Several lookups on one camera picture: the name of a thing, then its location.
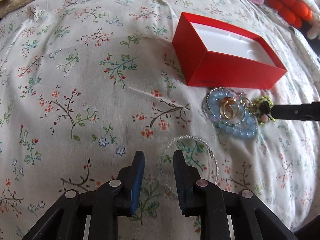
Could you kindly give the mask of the red cardboard jewelry box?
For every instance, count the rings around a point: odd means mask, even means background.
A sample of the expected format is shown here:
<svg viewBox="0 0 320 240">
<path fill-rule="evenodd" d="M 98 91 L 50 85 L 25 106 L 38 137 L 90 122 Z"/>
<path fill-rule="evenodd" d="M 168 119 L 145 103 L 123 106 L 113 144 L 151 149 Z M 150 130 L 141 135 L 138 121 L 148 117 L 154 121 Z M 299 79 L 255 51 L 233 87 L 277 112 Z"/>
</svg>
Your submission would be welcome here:
<svg viewBox="0 0 320 240">
<path fill-rule="evenodd" d="M 259 35 L 182 12 L 172 40 L 186 84 L 270 89 L 287 70 Z"/>
</svg>

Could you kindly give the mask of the orange plush toy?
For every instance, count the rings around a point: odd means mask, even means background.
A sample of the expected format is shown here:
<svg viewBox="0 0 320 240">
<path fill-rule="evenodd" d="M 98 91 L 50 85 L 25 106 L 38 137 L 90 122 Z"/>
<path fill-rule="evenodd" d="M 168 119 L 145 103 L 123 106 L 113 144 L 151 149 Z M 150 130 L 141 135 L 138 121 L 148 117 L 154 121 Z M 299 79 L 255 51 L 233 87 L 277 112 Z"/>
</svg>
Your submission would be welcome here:
<svg viewBox="0 0 320 240">
<path fill-rule="evenodd" d="M 313 18 L 311 9 L 302 0 L 265 0 L 265 4 L 278 12 L 285 22 L 296 29 L 302 27 L 302 21 Z"/>
</svg>

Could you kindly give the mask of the floral white bed quilt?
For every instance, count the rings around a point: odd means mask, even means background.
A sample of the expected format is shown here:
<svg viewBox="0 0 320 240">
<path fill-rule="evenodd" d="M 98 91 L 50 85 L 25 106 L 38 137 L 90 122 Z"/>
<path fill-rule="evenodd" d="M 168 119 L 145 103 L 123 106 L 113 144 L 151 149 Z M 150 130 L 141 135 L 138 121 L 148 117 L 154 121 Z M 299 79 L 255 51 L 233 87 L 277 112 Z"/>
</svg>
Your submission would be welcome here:
<svg viewBox="0 0 320 240">
<path fill-rule="evenodd" d="M 22 239 L 68 190 L 94 191 L 145 154 L 139 206 L 120 239 L 199 239 L 184 217 L 172 155 L 221 189 L 255 193 L 292 231 L 319 215 L 319 123 L 273 121 L 251 139 L 205 114 L 171 44 L 182 12 L 258 34 L 287 69 L 275 104 L 319 100 L 304 36 L 249 0 L 36 0 L 1 20 L 1 239 Z"/>
</svg>

